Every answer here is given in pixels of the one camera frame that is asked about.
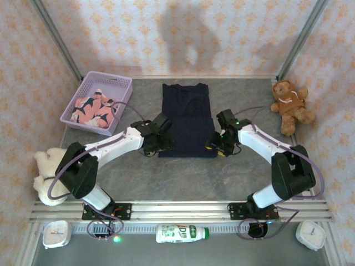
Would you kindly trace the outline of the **navy blue shirt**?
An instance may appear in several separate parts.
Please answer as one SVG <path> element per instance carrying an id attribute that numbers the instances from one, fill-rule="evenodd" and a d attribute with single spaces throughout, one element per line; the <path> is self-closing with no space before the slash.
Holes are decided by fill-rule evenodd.
<path id="1" fill-rule="evenodd" d="M 162 113 L 172 122 L 168 135 L 174 147 L 159 158 L 216 158 L 217 151 L 205 147 L 215 132 L 209 87 L 206 84 L 162 85 Z"/>

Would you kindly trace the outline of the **lilac plastic laundry basket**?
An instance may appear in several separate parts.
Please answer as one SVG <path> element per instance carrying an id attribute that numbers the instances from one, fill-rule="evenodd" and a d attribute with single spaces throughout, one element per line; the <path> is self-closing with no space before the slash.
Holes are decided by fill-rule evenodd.
<path id="1" fill-rule="evenodd" d="M 113 106 L 111 107 L 114 119 L 110 126 L 104 129 L 69 121 L 74 109 L 75 101 L 79 98 L 92 96 L 97 89 L 101 89 L 105 96 L 114 99 L 115 103 L 113 105 L 118 104 L 116 112 L 113 111 Z M 68 106 L 65 108 L 60 117 L 60 121 L 75 129 L 89 131 L 105 136 L 112 136 L 119 122 L 118 120 L 125 109 L 124 103 L 128 102 L 132 92 L 133 88 L 131 78 L 98 71 L 90 71 L 85 76 Z"/>

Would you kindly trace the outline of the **pink floral garment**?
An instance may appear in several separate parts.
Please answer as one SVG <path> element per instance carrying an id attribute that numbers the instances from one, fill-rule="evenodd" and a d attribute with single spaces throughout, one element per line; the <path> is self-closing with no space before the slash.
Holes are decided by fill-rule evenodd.
<path id="1" fill-rule="evenodd" d="M 105 96 L 101 89 L 97 89 L 92 96 L 75 101 L 69 121 L 106 129 L 114 119 L 111 107 L 113 106 L 114 112 L 118 107 L 118 104 L 113 105 L 114 103 L 114 99 Z"/>

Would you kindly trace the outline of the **brown teddy bear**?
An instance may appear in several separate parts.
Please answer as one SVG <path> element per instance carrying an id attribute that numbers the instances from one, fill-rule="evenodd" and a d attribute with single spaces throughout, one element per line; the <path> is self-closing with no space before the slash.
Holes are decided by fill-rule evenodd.
<path id="1" fill-rule="evenodd" d="M 272 95 L 275 102 L 270 110 L 281 116 L 281 134 L 293 135 L 297 121 L 305 125 L 315 121 L 315 113 L 306 108 L 307 88 L 297 90 L 292 82 L 283 80 L 273 85 Z"/>

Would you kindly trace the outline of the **white green plastic bottle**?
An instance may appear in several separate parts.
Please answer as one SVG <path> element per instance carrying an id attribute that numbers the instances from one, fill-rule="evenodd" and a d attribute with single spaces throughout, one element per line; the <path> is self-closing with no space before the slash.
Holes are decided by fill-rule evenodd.
<path id="1" fill-rule="evenodd" d="M 207 227 L 193 224 L 160 224 L 156 228 L 157 243 L 191 243 L 210 238 Z"/>

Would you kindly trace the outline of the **white plush bear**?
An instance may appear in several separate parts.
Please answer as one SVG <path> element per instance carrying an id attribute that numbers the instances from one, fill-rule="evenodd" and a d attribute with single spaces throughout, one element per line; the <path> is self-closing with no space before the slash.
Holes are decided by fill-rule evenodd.
<path id="1" fill-rule="evenodd" d="M 40 201 L 47 206 L 59 205 L 67 199 L 67 196 L 61 199 L 50 199 L 48 197 L 49 187 L 53 183 L 55 172 L 66 151 L 66 149 L 54 147 L 34 154 L 39 176 L 34 178 L 33 188 L 37 191 Z"/>

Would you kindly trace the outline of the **white clock grey hands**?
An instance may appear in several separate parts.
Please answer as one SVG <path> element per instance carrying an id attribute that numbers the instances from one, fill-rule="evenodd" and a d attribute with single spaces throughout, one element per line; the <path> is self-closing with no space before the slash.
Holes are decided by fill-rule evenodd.
<path id="1" fill-rule="evenodd" d="M 326 240 L 325 230 L 311 220 L 301 222 L 297 227 L 295 236 L 301 244 L 313 251 L 323 248 Z"/>

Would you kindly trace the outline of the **white clock red hands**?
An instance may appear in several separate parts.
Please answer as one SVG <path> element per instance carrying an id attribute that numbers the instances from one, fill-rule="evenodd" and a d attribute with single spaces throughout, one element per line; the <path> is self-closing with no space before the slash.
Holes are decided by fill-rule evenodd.
<path id="1" fill-rule="evenodd" d="M 67 221 L 50 222 L 44 227 L 42 244 L 45 249 L 67 245 L 72 236 L 71 224 Z"/>

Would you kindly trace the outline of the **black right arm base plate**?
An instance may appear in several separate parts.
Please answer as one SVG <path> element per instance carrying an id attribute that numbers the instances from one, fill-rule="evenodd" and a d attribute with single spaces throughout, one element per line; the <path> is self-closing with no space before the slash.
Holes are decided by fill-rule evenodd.
<path id="1" fill-rule="evenodd" d="M 231 220 L 243 220 L 248 218 L 259 220 L 279 219 L 278 210 L 274 205 L 266 208 L 258 208 L 251 202 L 232 202 L 227 205 Z"/>

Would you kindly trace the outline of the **aluminium back rail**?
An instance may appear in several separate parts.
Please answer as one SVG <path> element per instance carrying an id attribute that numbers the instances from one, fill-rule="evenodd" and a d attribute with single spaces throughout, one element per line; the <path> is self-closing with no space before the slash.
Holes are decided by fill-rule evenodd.
<path id="1" fill-rule="evenodd" d="M 276 75 L 128 75 L 132 79 L 269 79 Z"/>

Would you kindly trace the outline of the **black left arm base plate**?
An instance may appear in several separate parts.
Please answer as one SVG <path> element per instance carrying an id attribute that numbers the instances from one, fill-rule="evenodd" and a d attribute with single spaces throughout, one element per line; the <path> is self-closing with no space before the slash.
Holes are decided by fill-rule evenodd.
<path id="1" fill-rule="evenodd" d="M 122 221 L 129 221 L 131 217 L 131 203 L 110 203 L 107 207 L 105 207 L 102 212 L 109 215 L 109 217 L 97 213 L 87 204 L 83 204 L 83 213 L 82 213 L 82 220 L 84 221 L 91 221 L 94 219 L 101 219 L 104 221 L 108 221 L 113 219 L 113 217 L 117 217 Z"/>

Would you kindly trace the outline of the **aluminium mounting rail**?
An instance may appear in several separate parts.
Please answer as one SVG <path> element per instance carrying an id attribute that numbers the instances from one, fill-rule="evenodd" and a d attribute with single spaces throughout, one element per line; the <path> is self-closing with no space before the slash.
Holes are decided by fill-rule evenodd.
<path id="1" fill-rule="evenodd" d="M 165 222 L 222 222 L 231 220 L 227 210 L 228 201 L 135 201 L 131 203 L 130 223 Z M 312 220 L 329 222 L 333 220 L 330 207 L 325 200 L 302 199 L 279 203 L 273 209 L 280 221 L 285 222 L 293 214 L 294 222 Z M 65 201 L 57 206 L 46 206 L 36 202 L 29 220 L 50 222 L 64 219 L 81 222 L 84 206 L 81 201 Z"/>

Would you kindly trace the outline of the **aluminium frame post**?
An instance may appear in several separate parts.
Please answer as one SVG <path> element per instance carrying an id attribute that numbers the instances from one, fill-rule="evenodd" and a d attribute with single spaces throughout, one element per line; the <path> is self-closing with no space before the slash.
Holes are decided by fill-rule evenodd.
<path id="1" fill-rule="evenodd" d="M 279 73 L 276 75 L 276 80 L 283 80 L 288 72 L 290 71 L 293 63 L 295 62 L 297 56 L 301 52 L 304 44 L 306 43 L 308 37 L 313 31 L 313 28 L 317 24 L 320 16 L 322 15 L 324 9 L 328 5 L 329 0 L 317 0 L 312 11 L 310 12 L 306 22 L 303 25 L 298 37 L 295 40 L 285 62 L 283 63 Z"/>
<path id="2" fill-rule="evenodd" d="M 40 19 L 42 20 L 46 30 L 53 39 L 53 42 L 59 49 L 64 61 L 67 63 L 70 71 L 74 75 L 75 79 L 80 83 L 83 80 L 79 68 L 77 67 L 72 55 L 70 54 L 62 36 L 60 35 L 55 23 L 53 22 L 48 10 L 43 4 L 42 0 L 29 0 L 35 11 L 38 13 Z"/>

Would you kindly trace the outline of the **aluminium frame leg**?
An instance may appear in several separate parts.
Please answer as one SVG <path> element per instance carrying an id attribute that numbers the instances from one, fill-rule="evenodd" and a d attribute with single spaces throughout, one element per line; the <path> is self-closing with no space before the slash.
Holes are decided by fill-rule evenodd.
<path id="1" fill-rule="evenodd" d="M 347 266 L 336 228 L 333 222 L 321 222 L 326 233 L 324 248 L 330 266 Z"/>
<path id="2" fill-rule="evenodd" d="M 31 266 L 37 249 L 42 223 L 28 223 L 14 266 Z"/>

